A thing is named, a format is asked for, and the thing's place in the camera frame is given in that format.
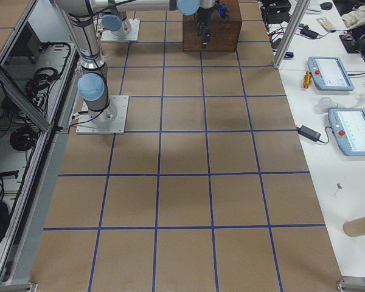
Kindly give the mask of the person's beige sleeve arm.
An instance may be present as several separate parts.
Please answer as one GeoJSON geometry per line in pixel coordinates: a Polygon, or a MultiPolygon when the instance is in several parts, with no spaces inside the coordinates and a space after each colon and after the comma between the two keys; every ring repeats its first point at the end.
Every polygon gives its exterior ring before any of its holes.
{"type": "Polygon", "coordinates": [[[341,16],[347,29],[352,30],[365,25],[365,4],[341,16]]]}

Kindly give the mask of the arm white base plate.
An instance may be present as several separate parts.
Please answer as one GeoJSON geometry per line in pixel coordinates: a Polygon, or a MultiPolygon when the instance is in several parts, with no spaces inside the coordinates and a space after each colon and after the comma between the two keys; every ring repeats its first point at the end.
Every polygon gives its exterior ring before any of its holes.
{"type": "Polygon", "coordinates": [[[139,36],[140,19],[107,18],[102,19],[101,42],[127,43],[135,42],[139,36]]]}
{"type": "Polygon", "coordinates": [[[109,96],[109,107],[101,115],[90,111],[79,117],[77,134],[124,134],[129,96],[109,96]]]}

